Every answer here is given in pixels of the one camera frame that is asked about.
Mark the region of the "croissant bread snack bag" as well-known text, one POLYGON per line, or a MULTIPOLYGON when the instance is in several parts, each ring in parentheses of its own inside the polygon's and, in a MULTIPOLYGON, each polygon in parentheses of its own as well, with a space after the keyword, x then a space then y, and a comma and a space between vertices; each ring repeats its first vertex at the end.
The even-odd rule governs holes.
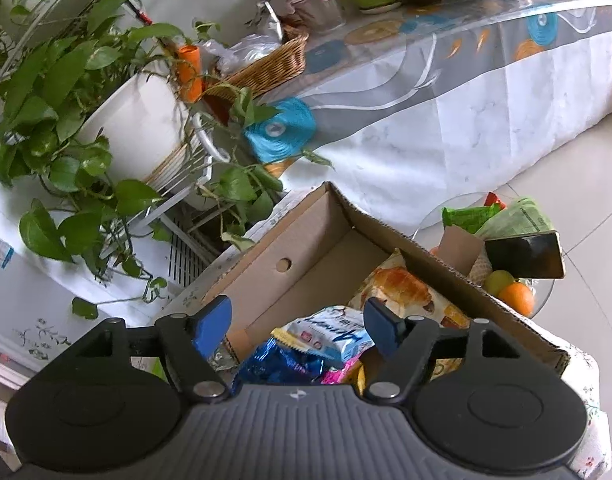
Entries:
POLYGON ((422 315, 443 327, 470 327, 470 318, 461 309, 408 271, 399 249, 370 273, 348 306, 362 310, 372 297, 382 301, 399 318, 422 315))

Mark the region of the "light blue snack packet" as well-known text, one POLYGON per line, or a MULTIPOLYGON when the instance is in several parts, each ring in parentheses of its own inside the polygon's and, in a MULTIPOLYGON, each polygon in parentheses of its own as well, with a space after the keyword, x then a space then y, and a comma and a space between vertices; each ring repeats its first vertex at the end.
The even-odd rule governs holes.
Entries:
POLYGON ((271 330, 271 336, 286 347, 316 356, 335 368, 343 368, 374 346, 364 326, 363 313, 343 306, 325 307, 304 318, 295 318, 271 330))

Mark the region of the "pink snack packet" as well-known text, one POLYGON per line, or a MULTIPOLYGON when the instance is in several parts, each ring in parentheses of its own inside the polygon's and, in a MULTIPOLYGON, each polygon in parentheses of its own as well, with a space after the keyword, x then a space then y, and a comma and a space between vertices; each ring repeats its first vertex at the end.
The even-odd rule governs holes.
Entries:
POLYGON ((345 384, 351 380, 354 374, 361 367, 361 362, 358 358, 352 358, 347 361, 342 368, 329 368, 322 376, 320 382, 322 385, 338 385, 345 384))

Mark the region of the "dark blue foil snack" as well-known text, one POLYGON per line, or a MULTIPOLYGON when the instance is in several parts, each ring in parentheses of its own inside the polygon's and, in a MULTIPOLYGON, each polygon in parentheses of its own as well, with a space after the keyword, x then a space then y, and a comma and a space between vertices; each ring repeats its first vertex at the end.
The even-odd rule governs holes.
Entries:
POLYGON ((237 369, 232 390, 244 385, 309 386, 319 384, 329 367, 309 353, 286 347, 269 338, 255 348, 237 369))

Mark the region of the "green apple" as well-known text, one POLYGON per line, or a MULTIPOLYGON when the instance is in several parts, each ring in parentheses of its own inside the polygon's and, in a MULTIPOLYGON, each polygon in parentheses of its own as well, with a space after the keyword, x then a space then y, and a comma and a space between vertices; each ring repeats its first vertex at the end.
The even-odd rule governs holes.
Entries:
POLYGON ((482 284, 485 292, 493 297, 498 297, 502 290, 515 283, 515 278, 511 273, 503 270, 491 272, 482 284))

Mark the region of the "orange fruit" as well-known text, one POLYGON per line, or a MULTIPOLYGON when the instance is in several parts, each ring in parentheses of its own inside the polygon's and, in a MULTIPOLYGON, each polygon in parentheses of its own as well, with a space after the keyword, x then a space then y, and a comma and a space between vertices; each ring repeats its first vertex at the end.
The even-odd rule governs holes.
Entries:
POLYGON ((515 282, 505 286, 500 290, 498 299, 526 318, 534 314, 536 299, 532 290, 525 284, 515 282))

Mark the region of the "cardboard box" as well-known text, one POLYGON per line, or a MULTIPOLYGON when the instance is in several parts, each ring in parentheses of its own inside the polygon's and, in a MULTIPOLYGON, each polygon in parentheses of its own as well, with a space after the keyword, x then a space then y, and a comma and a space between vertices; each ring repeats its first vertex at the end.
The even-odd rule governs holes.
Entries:
POLYGON ((227 341, 244 360, 271 330, 327 306, 347 304, 364 278, 395 250, 417 278, 464 313, 489 318, 539 361, 563 373, 569 353, 538 333, 534 323, 500 306, 462 274, 419 244, 364 214, 326 183, 309 193, 203 297, 232 304, 227 341))

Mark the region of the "white refrigerator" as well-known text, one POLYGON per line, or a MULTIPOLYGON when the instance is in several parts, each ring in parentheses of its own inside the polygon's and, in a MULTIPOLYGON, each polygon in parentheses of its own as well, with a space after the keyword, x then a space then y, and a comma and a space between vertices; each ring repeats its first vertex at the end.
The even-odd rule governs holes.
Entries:
POLYGON ((25 245, 20 220, 35 200, 56 222, 79 209, 85 197, 102 204, 101 188, 77 191, 71 200, 60 188, 86 176, 85 160, 99 170, 110 166, 110 149, 100 136, 88 144, 61 142, 56 129, 48 128, 0 144, 0 360, 17 382, 37 373, 89 330, 91 321, 72 310, 74 298, 97 304, 100 318, 116 315, 128 325, 143 325, 213 260, 205 246, 183 234, 176 209, 211 177, 213 157, 193 132, 185 138, 187 158, 181 169, 160 185, 146 183, 164 195, 163 205, 125 223, 131 236, 125 247, 144 268, 138 278, 116 260, 111 235, 104 237, 100 255, 108 263, 100 271, 89 270, 77 255, 49 259, 25 245))

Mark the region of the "white metal plant stand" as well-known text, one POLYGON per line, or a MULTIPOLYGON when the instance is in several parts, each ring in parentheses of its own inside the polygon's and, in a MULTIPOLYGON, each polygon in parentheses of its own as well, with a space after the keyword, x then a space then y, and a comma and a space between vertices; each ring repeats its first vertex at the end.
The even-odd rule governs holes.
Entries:
POLYGON ((190 92, 202 72, 180 30, 140 16, 136 0, 97 0, 70 36, 29 50, 3 83, 0 182, 35 177, 54 205, 33 200, 18 229, 34 255, 84 262, 99 280, 111 266, 144 278, 139 236, 208 167, 191 131, 190 92))

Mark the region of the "green pothos plant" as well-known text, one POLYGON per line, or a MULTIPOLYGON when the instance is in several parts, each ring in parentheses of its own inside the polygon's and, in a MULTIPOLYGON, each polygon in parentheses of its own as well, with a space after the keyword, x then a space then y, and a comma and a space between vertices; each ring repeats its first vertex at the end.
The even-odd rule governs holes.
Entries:
POLYGON ((42 259, 83 263, 93 280, 121 275, 140 284, 125 299, 143 314, 164 298, 164 278, 140 260, 138 240, 167 240, 165 197, 132 171, 149 156, 165 168, 193 156, 203 133, 244 138, 256 156, 244 165, 216 153, 222 170, 199 187, 219 206, 220 235, 245 248, 250 226, 269 217, 282 182, 271 162, 307 156, 315 133, 308 105, 296 98, 257 101, 254 81, 207 74, 182 56, 190 40, 175 25, 141 16, 118 29, 136 0, 98 0, 68 37, 28 51, 0 84, 0 182, 33 176, 59 200, 35 200, 18 226, 24 246, 42 259))

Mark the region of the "orange cylinder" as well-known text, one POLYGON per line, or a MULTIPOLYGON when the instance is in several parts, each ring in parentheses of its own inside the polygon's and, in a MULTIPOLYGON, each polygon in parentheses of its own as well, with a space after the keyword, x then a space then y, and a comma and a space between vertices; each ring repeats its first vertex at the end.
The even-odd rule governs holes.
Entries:
POLYGON ((195 103, 203 93, 201 50, 198 46, 183 46, 177 51, 177 79, 180 98, 195 103))

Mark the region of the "wicker basket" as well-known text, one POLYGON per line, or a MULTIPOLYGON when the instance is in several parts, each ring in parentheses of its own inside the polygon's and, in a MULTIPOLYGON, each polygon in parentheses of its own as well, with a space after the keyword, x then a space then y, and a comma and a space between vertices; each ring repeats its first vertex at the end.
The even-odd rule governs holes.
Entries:
POLYGON ((283 24, 282 28, 287 39, 277 50, 230 76, 220 76, 217 70, 213 70, 211 81, 205 78, 203 96, 216 96, 232 102, 235 99, 234 88, 248 88, 253 96, 262 96, 304 73, 309 32, 288 24, 283 24))

